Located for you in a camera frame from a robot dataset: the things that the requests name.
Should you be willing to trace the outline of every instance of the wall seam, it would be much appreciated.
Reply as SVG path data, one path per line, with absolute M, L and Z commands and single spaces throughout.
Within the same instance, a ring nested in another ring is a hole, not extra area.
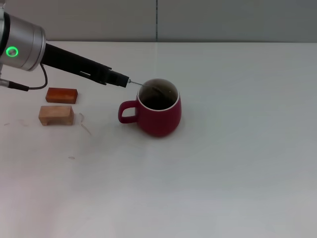
M 158 42 L 159 41 L 159 34 L 158 34 L 158 28 L 159 28 L 159 21 L 158 21 L 158 19 L 159 19 L 159 17 L 158 17 L 158 13 L 159 13 L 159 8 L 158 8 L 158 6 L 159 6 L 159 0 L 156 0 L 156 26 L 155 26 L 155 30 L 156 30 L 156 42 Z

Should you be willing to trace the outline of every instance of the mug handle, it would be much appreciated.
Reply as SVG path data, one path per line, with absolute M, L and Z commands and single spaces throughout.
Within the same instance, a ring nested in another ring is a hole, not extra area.
M 127 102 L 122 103 L 120 105 L 119 111 L 118 111 L 119 122 L 121 122 L 123 124 L 137 122 L 137 116 L 130 116 L 130 117 L 123 117 L 122 116 L 124 110 L 126 110 L 128 108 L 135 108 L 136 106 L 137 106 L 137 101 L 127 101 Z

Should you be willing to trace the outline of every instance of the wooden block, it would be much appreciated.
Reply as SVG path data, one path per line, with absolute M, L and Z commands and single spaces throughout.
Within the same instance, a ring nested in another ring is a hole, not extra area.
M 49 88 L 45 98 L 48 103 L 75 104 L 77 100 L 77 95 L 77 89 Z
M 73 125 L 71 106 L 41 106 L 39 119 L 42 125 Z

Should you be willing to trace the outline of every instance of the gray wall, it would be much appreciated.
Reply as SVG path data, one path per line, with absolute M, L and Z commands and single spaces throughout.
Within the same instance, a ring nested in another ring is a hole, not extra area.
M 315 0 L 7 0 L 6 11 L 50 40 L 317 42 Z
M 5 10 L 49 40 L 156 40 L 156 0 L 7 0 Z

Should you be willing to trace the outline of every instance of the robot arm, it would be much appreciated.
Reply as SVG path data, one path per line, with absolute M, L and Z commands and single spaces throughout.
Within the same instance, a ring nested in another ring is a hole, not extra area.
M 11 16 L 0 7 L 0 67 L 2 64 L 26 71 L 45 64 L 103 85 L 126 87 L 130 82 L 129 77 L 108 66 L 47 44 L 43 28 Z M 27 91 L 9 82 L 0 79 L 0 86 Z

